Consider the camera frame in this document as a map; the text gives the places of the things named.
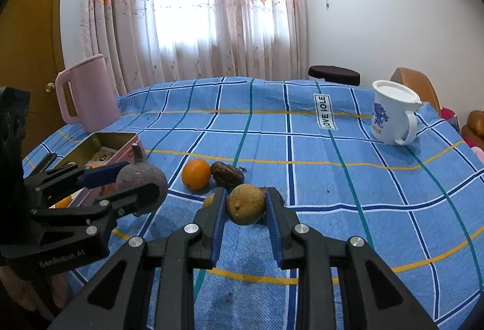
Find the left hand holding gripper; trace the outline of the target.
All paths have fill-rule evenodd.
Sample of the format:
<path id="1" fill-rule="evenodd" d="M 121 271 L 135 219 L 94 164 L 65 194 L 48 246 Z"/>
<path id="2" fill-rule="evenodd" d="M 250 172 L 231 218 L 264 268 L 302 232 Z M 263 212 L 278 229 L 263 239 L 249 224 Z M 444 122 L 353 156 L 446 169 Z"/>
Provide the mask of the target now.
<path id="1" fill-rule="evenodd" d="M 70 286 L 64 273 L 27 281 L 9 266 L 1 266 L 1 284 L 13 303 L 29 312 L 39 313 L 52 322 L 70 300 Z"/>

